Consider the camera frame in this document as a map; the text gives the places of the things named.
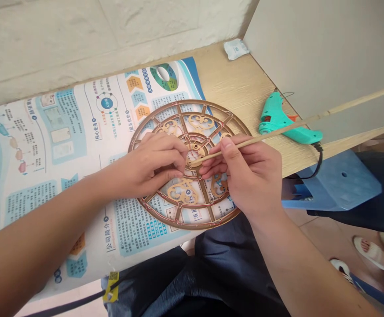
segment blue plastic stool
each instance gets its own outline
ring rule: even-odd
[[[297,174],[308,177],[316,164]],[[346,211],[379,195],[381,184],[352,150],[333,156],[322,163],[317,176],[296,185],[297,197],[283,200],[285,208]]]

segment teal glue gun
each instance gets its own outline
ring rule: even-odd
[[[259,133],[266,134],[293,124],[293,120],[287,117],[282,110],[283,99],[278,91],[274,91],[265,102],[262,110]],[[321,131],[312,131],[304,127],[298,127],[283,133],[286,137],[300,144],[313,144],[322,140]]]

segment white brick wall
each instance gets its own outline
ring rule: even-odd
[[[258,0],[0,0],[0,104],[243,35]]]

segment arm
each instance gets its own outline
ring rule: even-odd
[[[176,137],[147,134],[136,150],[0,230],[0,316],[14,315],[44,287],[107,203],[146,196],[181,177],[186,154]],[[171,164],[177,169],[155,174]]]
[[[246,214],[272,280],[292,316],[380,316],[326,261],[281,206],[281,155],[263,142],[237,149],[248,136],[224,138],[223,156],[202,163],[209,178],[227,172],[236,205]]]

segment wooden stick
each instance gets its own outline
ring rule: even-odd
[[[339,106],[337,106],[337,107],[335,107],[333,109],[327,110],[326,112],[323,112],[321,114],[316,114],[316,115],[314,115],[312,117],[309,117],[306,120],[295,122],[292,125],[288,125],[288,126],[286,126],[284,128],[281,128],[279,130],[275,130],[275,131],[273,131],[271,133],[263,134],[263,135],[255,137],[253,139],[250,139],[250,140],[247,140],[245,142],[239,143],[237,145],[237,147],[241,148],[241,147],[244,147],[246,145],[253,144],[253,143],[256,143],[256,142],[259,142],[259,141],[262,141],[262,140],[265,140],[265,139],[268,139],[268,138],[280,135],[280,134],[282,134],[284,132],[293,130],[293,129],[298,128],[300,126],[303,126],[303,125],[306,125],[308,123],[311,123],[313,121],[316,121],[316,120],[319,120],[321,118],[327,117],[327,116],[329,116],[331,114],[334,114],[334,113],[337,113],[337,112],[349,109],[351,107],[357,106],[357,105],[359,105],[361,103],[365,103],[367,101],[370,101],[372,99],[375,99],[375,98],[378,98],[378,97],[381,97],[381,96],[384,96],[384,89],[379,90],[377,92],[374,92],[374,93],[372,93],[370,95],[366,95],[366,96],[360,97],[360,98],[355,99],[353,101],[346,102],[346,103],[341,104],[341,105],[339,105]],[[190,161],[189,165],[191,167],[197,167],[203,161],[206,161],[207,159],[211,159],[211,158],[216,157],[218,155],[221,155],[221,152],[217,152],[215,154],[207,155],[207,156],[205,156],[203,158],[197,159],[196,161]]]

